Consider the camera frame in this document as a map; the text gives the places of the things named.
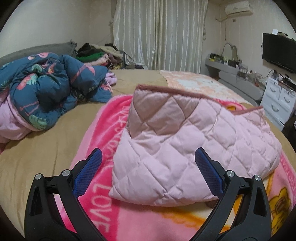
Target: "quilted fabric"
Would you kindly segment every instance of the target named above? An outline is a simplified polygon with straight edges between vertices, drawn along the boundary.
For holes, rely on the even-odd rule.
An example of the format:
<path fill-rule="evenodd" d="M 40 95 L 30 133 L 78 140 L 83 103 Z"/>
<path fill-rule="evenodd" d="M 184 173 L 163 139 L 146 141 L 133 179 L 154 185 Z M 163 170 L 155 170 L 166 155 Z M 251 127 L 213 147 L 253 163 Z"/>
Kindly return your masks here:
<path fill-rule="evenodd" d="M 281 153 L 261 107 L 229 111 L 200 94 L 138 86 L 114 155 L 110 196 L 154 206 L 217 199 L 195 164 L 199 147 L 248 178 L 267 177 Z"/>

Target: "white curtain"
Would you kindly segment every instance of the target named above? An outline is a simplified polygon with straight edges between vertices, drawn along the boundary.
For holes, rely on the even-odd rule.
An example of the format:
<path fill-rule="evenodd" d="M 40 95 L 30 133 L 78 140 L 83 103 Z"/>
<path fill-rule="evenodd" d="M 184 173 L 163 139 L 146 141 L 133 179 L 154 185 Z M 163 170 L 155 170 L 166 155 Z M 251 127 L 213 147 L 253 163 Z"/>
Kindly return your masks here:
<path fill-rule="evenodd" d="M 114 44 L 128 64 L 200 72 L 208 0 L 118 0 Z"/>

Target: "blue gripper pad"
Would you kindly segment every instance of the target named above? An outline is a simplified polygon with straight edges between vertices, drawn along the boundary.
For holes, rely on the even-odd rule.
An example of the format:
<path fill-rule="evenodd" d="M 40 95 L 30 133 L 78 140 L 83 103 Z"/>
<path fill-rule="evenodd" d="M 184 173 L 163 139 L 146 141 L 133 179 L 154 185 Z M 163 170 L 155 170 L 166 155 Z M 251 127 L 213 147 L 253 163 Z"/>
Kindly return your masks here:
<path fill-rule="evenodd" d="M 198 148 L 195 151 L 195 163 L 205 179 L 211 193 L 221 199 L 223 195 L 223 180 L 211 161 L 212 160 L 208 157 L 203 148 Z"/>
<path fill-rule="evenodd" d="M 85 194 L 89 184 L 91 183 L 94 175 L 96 174 L 98 168 L 102 164 L 103 154 L 100 149 L 90 157 L 88 162 L 82 168 L 80 173 L 74 180 L 73 194 L 75 198 Z"/>

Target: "gray pillow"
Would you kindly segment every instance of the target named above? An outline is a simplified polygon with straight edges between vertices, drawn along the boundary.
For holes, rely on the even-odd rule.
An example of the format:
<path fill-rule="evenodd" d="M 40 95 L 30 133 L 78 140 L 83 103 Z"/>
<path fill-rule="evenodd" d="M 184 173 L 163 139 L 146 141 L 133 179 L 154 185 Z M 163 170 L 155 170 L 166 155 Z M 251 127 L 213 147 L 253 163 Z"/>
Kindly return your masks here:
<path fill-rule="evenodd" d="M 63 43 L 63 44 L 48 44 L 48 45 L 41 45 L 41 46 L 19 50 L 17 52 L 5 55 L 2 58 L 0 58 L 0 67 L 6 63 L 17 60 L 19 58 L 27 57 L 32 54 L 44 53 L 44 52 L 52 52 L 59 56 L 63 54 L 67 54 L 75 58 L 76 46 L 77 44 L 71 40 L 70 42 Z"/>

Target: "screw head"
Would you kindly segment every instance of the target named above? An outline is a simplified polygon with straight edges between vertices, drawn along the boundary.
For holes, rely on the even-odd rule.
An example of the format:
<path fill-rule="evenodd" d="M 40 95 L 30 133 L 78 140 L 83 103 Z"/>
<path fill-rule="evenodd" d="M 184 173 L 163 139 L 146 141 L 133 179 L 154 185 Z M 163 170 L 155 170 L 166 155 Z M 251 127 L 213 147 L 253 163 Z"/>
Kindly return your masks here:
<path fill-rule="evenodd" d="M 255 175 L 255 179 L 256 179 L 257 181 L 260 181 L 260 180 L 261 180 L 261 177 L 260 177 L 259 175 Z"/>
<path fill-rule="evenodd" d="M 228 175 L 229 177 L 233 177 L 233 176 L 234 176 L 234 172 L 233 172 L 233 171 L 227 171 L 227 175 Z"/>
<path fill-rule="evenodd" d="M 36 180 L 39 180 L 41 177 L 42 177 L 41 174 L 37 174 L 37 175 L 35 176 L 35 179 L 36 179 Z"/>
<path fill-rule="evenodd" d="M 64 170 L 63 172 L 62 172 L 62 175 L 63 176 L 69 176 L 69 174 L 70 174 L 70 171 L 69 170 Z"/>

